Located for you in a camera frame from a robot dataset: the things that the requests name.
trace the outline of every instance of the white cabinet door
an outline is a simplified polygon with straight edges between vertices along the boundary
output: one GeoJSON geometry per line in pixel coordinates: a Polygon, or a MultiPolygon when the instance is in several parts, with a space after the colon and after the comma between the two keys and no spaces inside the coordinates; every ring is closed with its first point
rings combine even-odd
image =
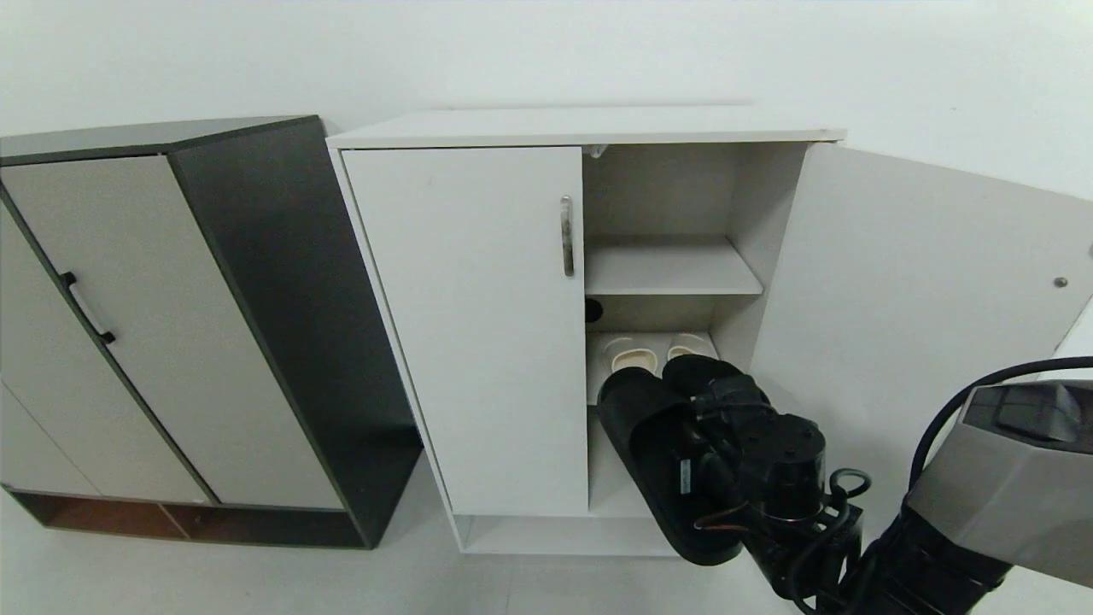
{"type": "Polygon", "coordinates": [[[221,500],[341,508],[165,156],[12,166],[3,180],[221,500]]]}
{"type": "Polygon", "coordinates": [[[580,149],[342,155],[453,510],[587,512],[580,149]]]}
{"type": "Polygon", "coordinates": [[[828,468],[873,474],[863,508],[880,528],[938,410],[1051,356],[1093,293],[1091,246],[1089,201],[814,144],[752,370],[820,423],[828,468]]]}
{"type": "Polygon", "coordinates": [[[208,501],[95,348],[8,209],[2,210],[4,385],[103,495],[208,501]]]}
{"type": "Polygon", "coordinates": [[[0,389],[0,481],[30,492],[101,495],[46,436],[8,386],[0,389]]]}

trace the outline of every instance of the cabinet base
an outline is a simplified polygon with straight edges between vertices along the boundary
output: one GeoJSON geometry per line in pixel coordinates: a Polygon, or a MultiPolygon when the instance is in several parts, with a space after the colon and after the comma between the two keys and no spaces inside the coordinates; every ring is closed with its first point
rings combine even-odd
{"type": "Polygon", "coordinates": [[[38,494],[7,488],[46,528],[199,543],[371,548],[348,512],[204,507],[38,494]]]}

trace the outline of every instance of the white slipper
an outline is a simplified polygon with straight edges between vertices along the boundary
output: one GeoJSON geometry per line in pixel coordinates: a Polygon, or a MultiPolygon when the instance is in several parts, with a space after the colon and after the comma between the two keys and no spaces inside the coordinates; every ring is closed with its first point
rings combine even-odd
{"type": "Polygon", "coordinates": [[[614,374],[624,368],[642,368],[657,374],[657,355],[633,338],[616,338],[603,346],[603,360],[614,374]]]}
{"type": "Polygon", "coordinates": [[[672,336],[672,341],[668,344],[668,360],[671,362],[683,355],[702,355],[716,359],[717,351],[703,338],[693,333],[681,333],[672,336]]]}

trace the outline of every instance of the white floor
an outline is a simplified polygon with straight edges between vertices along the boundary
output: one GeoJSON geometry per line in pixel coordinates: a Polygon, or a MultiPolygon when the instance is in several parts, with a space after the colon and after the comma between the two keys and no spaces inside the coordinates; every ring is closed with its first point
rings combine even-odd
{"type": "MultiPolygon", "coordinates": [[[[425,464],[375,552],[48,531],[8,496],[0,529],[4,615],[796,613],[747,555],[715,569],[668,559],[460,556],[425,464]]],[[[1077,615],[1091,605],[1093,590],[1016,570],[976,612],[1077,615]]]]}

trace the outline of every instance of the door handle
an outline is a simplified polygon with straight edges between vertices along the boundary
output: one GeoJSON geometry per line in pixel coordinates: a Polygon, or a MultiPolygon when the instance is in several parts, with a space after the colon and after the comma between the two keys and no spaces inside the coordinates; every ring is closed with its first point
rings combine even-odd
{"type": "Polygon", "coordinates": [[[73,273],[72,271],[66,271],[61,273],[61,287],[64,288],[64,292],[68,293],[69,297],[72,299],[72,303],[74,303],[78,309],[80,310],[80,316],[83,317],[84,320],[86,320],[89,323],[91,323],[91,329],[92,331],[95,332],[95,335],[98,336],[99,342],[102,342],[104,345],[110,344],[111,342],[117,340],[117,336],[108,331],[103,333],[98,332],[99,321],[91,318],[91,312],[87,310],[87,303],[85,300],[81,300],[80,297],[77,295],[75,288],[72,287],[75,285],[75,282],[77,282],[77,276],[75,273],[73,273]]]}
{"type": "Polygon", "coordinates": [[[562,197],[562,271],[573,276],[573,199],[562,197]]]}

